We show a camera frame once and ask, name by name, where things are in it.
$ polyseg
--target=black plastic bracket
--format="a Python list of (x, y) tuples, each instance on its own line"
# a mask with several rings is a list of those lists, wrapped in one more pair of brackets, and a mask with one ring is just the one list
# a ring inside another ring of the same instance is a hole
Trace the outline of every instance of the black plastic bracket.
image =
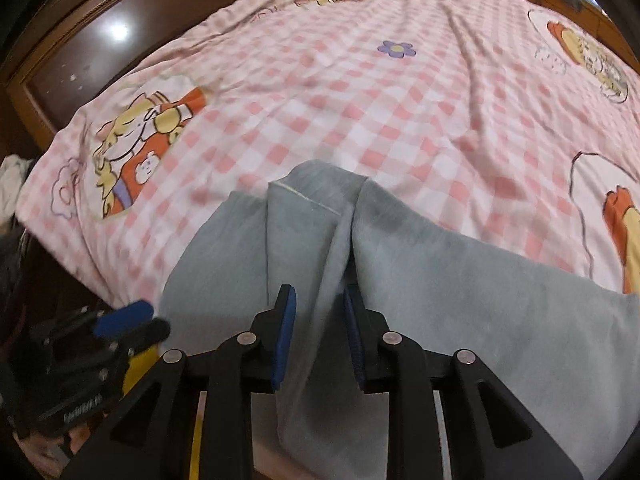
[(250, 480), (250, 394), (274, 393), (284, 378), (296, 311), (283, 285), (273, 310), (216, 350), (169, 350), (117, 404), (64, 469), (61, 480), (186, 480), (200, 393), (200, 480)]
[(103, 319), (130, 317), (135, 308), (104, 317), (84, 308), (20, 335), (15, 355), (0, 358), (0, 394), (19, 438), (33, 431), (49, 438), (62, 436), (120, 400), (130, 357), (170, 332), (164, 319), (151, 319), (148, 307), (148, 319), (121, 323), (122, 330), (110, 336), (96, 336), (95, 327)]
[(453, 480), (582, 480), (579, 469), (472, 351), (424, 350), (344, 293), (354, 373), (365, 393), (389, 392), (390, 480), (442, 480), (439, 391)]

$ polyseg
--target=pink checkered blanket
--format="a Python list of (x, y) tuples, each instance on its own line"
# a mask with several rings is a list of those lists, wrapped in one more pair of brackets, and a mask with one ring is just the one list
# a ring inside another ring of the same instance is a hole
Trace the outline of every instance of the pink checkered blanket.
[(638, 290), (639, 84), (525, 0), (239, 0), (80, 108), (17, 214), (110, 304), (158, 304), (230, 192), (316, 158), (446, 228)]

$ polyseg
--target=purple flower print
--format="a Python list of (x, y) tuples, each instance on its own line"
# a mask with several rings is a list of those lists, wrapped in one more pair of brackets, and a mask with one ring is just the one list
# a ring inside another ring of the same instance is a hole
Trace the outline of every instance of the purple flower print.
[(394, 43), (393, 41), (385, 40), (382, 45), (378, 47), (380, 52), (389, 54), (391, 57), (397, 57), (398, 59), (404, 56), (415, 56), (414, 46), (411, 43)]

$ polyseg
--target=clamp jaw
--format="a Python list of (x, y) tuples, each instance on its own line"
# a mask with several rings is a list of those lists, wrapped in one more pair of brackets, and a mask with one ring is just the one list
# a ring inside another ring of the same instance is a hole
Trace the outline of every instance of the clamp jaw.
[(129, 359), (163, 341), (170, 329), (139, 301), (110, 314), (77, 310), (25, 331), (0, 358), (0, 393), (19, 438), (55, 438), (122, 397)]
[(470, 350), (447, 356), (390, 332), (356, 285), (344, 292), (353, 371), (366, 394), (389, 392), (387, 479), (444, 478), (434, 392), (453, 480), (582, 480), (553, 438)]
[(198, 477), (250, 480), (251, 393), (273, 394), (280, 387), (295, 315), (295, 290), (283, 285), (274, 309), (257, 314), (249, 332), (203, 354), (165, 352), (82, 446), (61, 480), (187, 480), (201, 392), (207, 402)]

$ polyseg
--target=wooden wardrobe door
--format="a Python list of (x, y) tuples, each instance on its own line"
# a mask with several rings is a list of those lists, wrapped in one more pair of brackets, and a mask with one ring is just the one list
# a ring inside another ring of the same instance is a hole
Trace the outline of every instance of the wooden wardrobe door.
[(88, 0), (27, 56), (12, 102), (44, 150), (73, 114), (145, 56), (236, 0)]

